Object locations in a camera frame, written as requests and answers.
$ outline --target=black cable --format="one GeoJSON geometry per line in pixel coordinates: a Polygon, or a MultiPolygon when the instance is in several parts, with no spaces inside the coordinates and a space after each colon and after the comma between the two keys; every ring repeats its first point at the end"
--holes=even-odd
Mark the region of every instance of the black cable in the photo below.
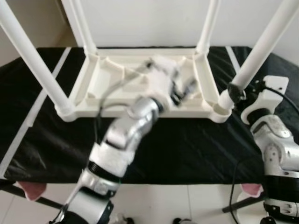
{"type": "Polygon", "coordinates": [[[229,212],[232,215],[233,220],[235,221],[236,224],[239,224],[239,222],[238,222],[238,220],[236,219],[236,217],[235,217],[235,215],[233,213],[232,201],[233,201],[233,195],[234,195],[234,189],[235,189],[235,179],[236,179],[237,171],[238,171],[239,165],[241,163],[243,163],[246,160],[253,159],[253,158],[260,158],[260,156],[258,156],[258,155],[249,156],[247,158],[239,160],[238,163],[237,163],[237,165],[235,166],[234,175],[233,175],[233,181],[232,181],[232,189],[230,191],[230,196],[229,196],[229,212]]]}
{"type": "Polygon", "coordinates": [[[98,143],[98,140],[99,140],[99,134],[98,134],[98,128],[100,126],[99,124],[99,118],[98,117],[95,117],[94,120],[93,120],[93,131],[94,131],[94,142],[97,142],[98,143]]]}
{"type": "Polygon", "coordinates": [[[57,216],[56,216],[52,221],[49,221],[49,224],[55,224],[55,223],[57,223],[57,219],[58,219],[58,217],[59,217],[60,215],[64,215],[65,212],[66,212],[66,210],[67,210],[67,208],[68,208],[68,204],[63,205],[63,206],[61,207],[61,209],[59,210],[57,216]]]}
{"type": "Polygon", "coordinates": [[[267,86],[265,86],[264,87],[266,90],[269,90],[269,91],[271,91],[271,92],[274,92],[274,93],[276,93],[276,94],[278,94],[278,95],[280,95],[281,97],[283,97],[293,108],[294,108],[294,110],[297,112],[297,114],[299,115],[299,108],[294,104],[294,102],[290,99],[290,98],[288,98],[286,95],[284,95],[284,94],[282,94],[282,93],[280,93],[279,91],[277,91],[277,90],[274,90],[274,89],[272,89],[272,88],[270,88],[270,87],[267,87],[267,86]]]}

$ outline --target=white pole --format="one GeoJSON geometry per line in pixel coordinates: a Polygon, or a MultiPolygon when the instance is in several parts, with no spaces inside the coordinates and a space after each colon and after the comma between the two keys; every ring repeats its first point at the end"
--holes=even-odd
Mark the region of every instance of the white pole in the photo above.
{"type": "Polygon", "coordinates": [[[196,46],[197,53],[207,54],[209,52],[210,39],[219,12],[220,2],[221,0],[210,0],[204,27],[201,32],[200,40],[196,46]]]}
{"type": "Polygon", "coordinates": [[[57,113],[64,115],[72,114],[74,112],[74,105],[68,100],[52,76],[5,0],[0,0],[0,25],[37,81],[55,104],[57,113]]]}
{"type": "Polygon", "coordinates": [[[85,49],[86,56],[88,53],[97,54],[98,50],[96,45],[93,42],[93,38],[88,28],[88,24],[85,19],[80,0],[69,0],[69,1],[74,13],[74,17],[77,23],[79,33],[82,37],[83,47],[85,49]]]}
{"type": "MultiPolygon", "coordinates": [[[[284,0],[280,4],[267,28],[232,81],[232,84],[237,85],[240,91],[243,91],[251,82],[269,54],[273,51],[282,34],[290,25],[298,10],[299,0],[284,0]]],[[[226,110],[234,107],[234,102],[228,97],[227,90],[221,93],[218,103],[226,110]]]]}

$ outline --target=white frame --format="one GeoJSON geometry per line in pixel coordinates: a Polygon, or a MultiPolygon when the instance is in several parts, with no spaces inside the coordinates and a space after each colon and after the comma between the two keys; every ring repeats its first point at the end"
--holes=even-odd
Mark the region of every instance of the white frame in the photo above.
{"type": "MultiPolygon", "coordinates": [[[[194,51],[195,57],[207,56],[210,38],[219,11],[221,0],[211,0],[206,16],[204,28],[194,51]]],[[[82,37],[87,60],[82,69],[96,59],[98,50],[90,34],[80,0],[70,0],[75,20],[82,37]]],[[[262,66],[268,55],[273,51],[281,35],[291,23],[299,10],[299,0],[284,0],[269,25],[257,41],[252,52],[242,65],[232,83],[243,91],[252,80],[258,69],[262,66]]],[[[74,102],[67,98],[63,90],[54,79],[42,58],[37,53],[30,39],[19,24],[9,5],[5,0],[0,0],[0,25],[7,36],[24,59],[40,85],[45,89],[53,101],[58,115],[65,121],[73,121],[78,117],[74,102]]],[[[218,104],[213,107],[213,114],[207,116],[215,122],[224,122],[231,114],[234,102],[228,95],[228,91],[221,93],[218,104]]]]}

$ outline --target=robotic arm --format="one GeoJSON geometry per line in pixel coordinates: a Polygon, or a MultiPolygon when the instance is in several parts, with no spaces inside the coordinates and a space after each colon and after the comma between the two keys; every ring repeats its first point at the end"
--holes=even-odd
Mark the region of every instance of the robotic arm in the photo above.
{"type": "Polygon", "coordinates": [[[142,137],[160,113],[179,105],[196,88],[192,80],[182,92],[177,89],[179,70],[172,60],[155,56],[148,65],[146,95],[114,120],[100,144],[94,143],[87,167],[52,224],[107,224],[113,209],[110,198],[119,188],[142,137]]]}
{"type": "MultiPolygon", "coordinates": [[[[288,79],[267,76],[264,82],[284,93],[288,79]]],[[[280,96],[264,89],[241,118],[251,125],[254,140],[263,155],[266,211],[277,220],[299,223],[299,145],[280,118],[273,114],[281,100],[280,96]]]]}

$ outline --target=white floor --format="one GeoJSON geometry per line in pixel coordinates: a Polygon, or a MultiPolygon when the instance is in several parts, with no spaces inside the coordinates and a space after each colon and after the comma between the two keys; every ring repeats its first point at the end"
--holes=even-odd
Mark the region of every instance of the white floor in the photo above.
{"type": "MultiPolygon", "coordinates": [[[[63,203],[73,184],[48,184],[44,196],[63,203]]],[[[199,224],[232,224],[221,208],[228,205],[230,185],[133,185],[124,184],[113,198],[114,214],[124,213],[136,224],[171,224],[176,217],[199,224]]],[[[240,188],[235,191],[235,198],[240,188]]],[[[44,224],[57,210],[0,192],[0,224],[44,224]]]]}

